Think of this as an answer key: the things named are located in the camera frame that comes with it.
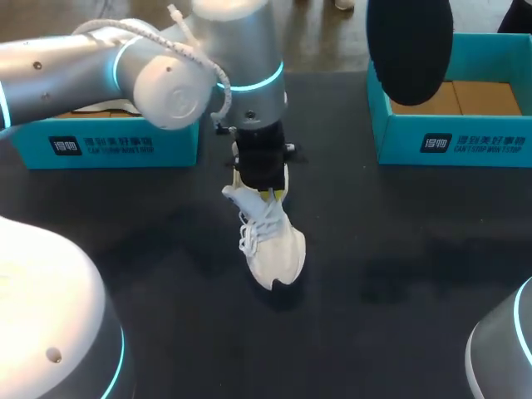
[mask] cardboard box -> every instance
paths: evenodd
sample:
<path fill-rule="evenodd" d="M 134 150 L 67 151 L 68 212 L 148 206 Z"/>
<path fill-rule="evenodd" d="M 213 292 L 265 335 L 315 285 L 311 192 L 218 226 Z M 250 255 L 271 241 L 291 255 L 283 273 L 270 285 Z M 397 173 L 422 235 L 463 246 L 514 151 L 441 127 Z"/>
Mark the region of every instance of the cardboard box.
<path fill-rule="evenodd" d="M 199 123 L 163 131 L 124 111 L 69 112 L 11 137 L 28 169 L 187 167 L 196 163 Z"/>
<path fill-rule="evenodd" d="M 455 33 L 426 104 L 393 104 L 371 63 L 367 94 L 381 164 L 532 167 L 530 35 Z"/>
<path fill-rule="evenodd" d="M 508 83 L 453 81 L 462 115 L 522 116 Z"/>
<path fill-rule="evenodd" d="M 444 82 L 429 101 L 419 106 L 391 103 L 392 112 L 398 115 L 462 115 L 452 82 Z"/>

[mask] printed logo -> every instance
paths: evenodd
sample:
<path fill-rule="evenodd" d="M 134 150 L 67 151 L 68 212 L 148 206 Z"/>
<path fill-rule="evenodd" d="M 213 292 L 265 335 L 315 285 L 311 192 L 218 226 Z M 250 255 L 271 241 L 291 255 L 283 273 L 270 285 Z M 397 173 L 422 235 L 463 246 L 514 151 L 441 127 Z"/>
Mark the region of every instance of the printed logo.
<path fill-rule="evenodd" d="M 452 134 L 449 133 L 428 133 L 421 144 L 421 152 L 434 154 L 447 152 L 451 139 Z"/>
<path fill-rule="evenodd" d="M 72 135 L 63 137 L 49 137 L 53 152 L 56 155 L 82 155 L 76 137 Z"/>

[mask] concrete floor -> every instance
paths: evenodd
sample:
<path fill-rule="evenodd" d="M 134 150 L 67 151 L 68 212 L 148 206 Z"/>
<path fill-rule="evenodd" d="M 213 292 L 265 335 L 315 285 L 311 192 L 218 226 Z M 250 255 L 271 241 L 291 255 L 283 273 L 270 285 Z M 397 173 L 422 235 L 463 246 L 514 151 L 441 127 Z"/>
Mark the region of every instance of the concrete floor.
<path fill-rule="evenodd" d="M 0 0 L 0 42 L 65 34 L 92 18 L 136 17 L 163 28 L 170 25 L 172 0 Z M 173 0 L 184 15 L 190 0 Z M 339 12 L 333 0 L 272 0 L 287 69 L 359 71 L 367 66 L 364 27 L 367 0 L 355 13 Z M 493 32 L 511 0 L 451 0 L 455 27 Z"/>

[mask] robotic arm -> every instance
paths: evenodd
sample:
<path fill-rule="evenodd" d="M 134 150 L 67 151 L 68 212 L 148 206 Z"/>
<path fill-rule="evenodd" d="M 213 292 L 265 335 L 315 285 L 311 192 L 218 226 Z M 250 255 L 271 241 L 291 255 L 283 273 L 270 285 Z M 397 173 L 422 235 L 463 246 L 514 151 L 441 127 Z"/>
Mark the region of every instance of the robotic arm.
<path fill-rule="evenodd" d="M 214 95 L 224 106 L 212 117 L 219 131 L 234 134 L 242 181 L 282 190 L 287 97 L 271 7 L 194 0 L 185 20 L 170 6 L 177 23 L 161 32 L 139 20 L 102 20 L 71 36 L 2 44 L 0 131 L 117 99 L 153 125 L 178 130 L 196 122 Z"/>

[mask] shoe tongue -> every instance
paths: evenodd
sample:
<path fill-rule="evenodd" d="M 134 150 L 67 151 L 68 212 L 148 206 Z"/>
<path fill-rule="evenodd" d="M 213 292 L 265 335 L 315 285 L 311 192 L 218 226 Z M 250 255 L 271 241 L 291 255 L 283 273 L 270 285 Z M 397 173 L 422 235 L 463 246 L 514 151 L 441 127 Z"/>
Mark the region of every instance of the shoe tongue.
<path fill-rule="evenodd" d="M 259 218 L 268 207 L 268 204 L 260 198 L 260 194 L 257 191 L 244 187 L 235 189 L 233 186 L 227 185 L 222 190 L 222 194 L 234 202 L 248 219 Z"/>

